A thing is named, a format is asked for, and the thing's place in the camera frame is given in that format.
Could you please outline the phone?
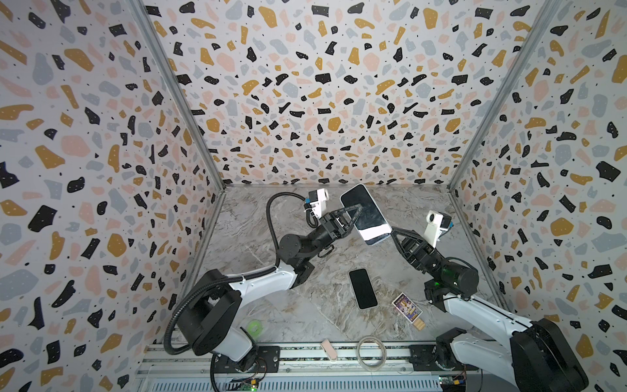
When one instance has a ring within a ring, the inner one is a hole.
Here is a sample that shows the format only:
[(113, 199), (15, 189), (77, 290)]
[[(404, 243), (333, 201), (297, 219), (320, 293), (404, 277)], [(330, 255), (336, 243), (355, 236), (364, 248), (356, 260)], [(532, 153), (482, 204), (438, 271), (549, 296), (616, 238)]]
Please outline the phone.
[(391, 235), (391, 225), (365, 185), (360, 184), (344, 192), (341, 196), (341, 203), (345, 208), (361, 207), (355, 228), (366, 245), (376, 245)]

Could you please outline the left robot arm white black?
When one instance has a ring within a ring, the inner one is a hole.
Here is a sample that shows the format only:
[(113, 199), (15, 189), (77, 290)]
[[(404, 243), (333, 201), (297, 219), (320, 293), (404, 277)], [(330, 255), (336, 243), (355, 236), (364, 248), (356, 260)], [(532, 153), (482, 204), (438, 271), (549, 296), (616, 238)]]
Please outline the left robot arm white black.
[(239, 275), (208, 271), (173, 310), (163, 337), (165, 351), (169, 355), (219, 354), (242, 371), (252, 367), (259, 349), (248, 332), (233, 326), (239, 310), (303, 284), (314, 270), (310, 260), (351, 234), (361, 215), (359, 204), (344, 207), (325, 213), (308, 235), (284, 235), (276, 248), (277, 266)]

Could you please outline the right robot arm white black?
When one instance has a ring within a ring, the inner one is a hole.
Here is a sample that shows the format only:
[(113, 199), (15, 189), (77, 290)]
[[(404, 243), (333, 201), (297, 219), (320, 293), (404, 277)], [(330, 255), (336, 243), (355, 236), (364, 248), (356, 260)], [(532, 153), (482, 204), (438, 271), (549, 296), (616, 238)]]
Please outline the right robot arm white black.
[(521, 391), (583, 391), (589, 379), (560, 328), (551, 320), (530, 320), (479, 297), (478, 270), (443, 256), (413, 230), (393, 228), (394, 245), (405, 261), (430, 279), (429, 304), (470, 323), (487, 340), (453, 328), (436, 340), (439, 366), (468, 364)]

